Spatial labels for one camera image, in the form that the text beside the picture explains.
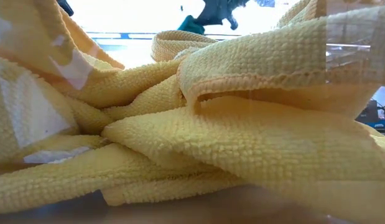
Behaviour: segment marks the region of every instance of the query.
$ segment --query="bright background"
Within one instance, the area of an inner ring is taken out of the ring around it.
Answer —
[[[246,7],[233,12],[239,24],[236,30],[231,30],[229,22],[224,20],[223,26],[206,26],[205,33],[217,39],[222,34],[233,36],[219,38],[269,31],[297,1],[276,0],[275,7],[259,7],[250,0]],[[205,5],[203,0],[68,0],[68,3],[75,12],[72,19],[127,68],[152,63],[154,34],[177,29],[187,15],[197,17]],[[120,38],[120,33],[128,33],[128,38]],[[373,99],[384,105],[385,87]]]

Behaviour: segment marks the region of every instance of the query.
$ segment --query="gray surface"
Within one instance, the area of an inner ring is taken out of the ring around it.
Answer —
[[[26,212],[0,215],[7,223],[340,223],[245,186],[164,203],[108,207],[99,192]]]

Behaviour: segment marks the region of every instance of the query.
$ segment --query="towel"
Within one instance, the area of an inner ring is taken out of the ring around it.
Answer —
[[[385,223],[385,137],[354,121],[385,85],[385,6],[302,18],[221,42],[161,32],[157,63],[125,70],[55,0],[0,0],[0,213],[256,184]]]

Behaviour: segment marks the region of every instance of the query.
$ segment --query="yellow microfiber towel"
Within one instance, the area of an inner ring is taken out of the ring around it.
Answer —
[[[20,169],[0,175],[0,213],[95,190],[121,205],[257,184],[385,223],[385,137],[354,121],[385,85],[385,6],[325,5],[303,0],[279,29],[222,42],[161,32],[157,63],[123,70],[55,0],[0,0],[0,167]],[[362,40],[369,51],[332,47]]]

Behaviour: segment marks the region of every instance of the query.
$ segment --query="microfiber cloth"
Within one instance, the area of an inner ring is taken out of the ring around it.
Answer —
[[[0,213],[96,190],[121,205],[256,184],[385,223],[385,136],[354,121],[385,86],[385,6],[301,17],[322,5],[299,4],[295,22],[233,40],[161,32],[157,63],[125,70],[55,0],[0,1],[0,167],[13,167]],[[355,39],[371,50],[325,53]]]
[[[202,25],[195,23],[195,19],[191,15],[184,19],[181,26],[177,30],[193,32],[200,35],[205,33],[205,28]]]

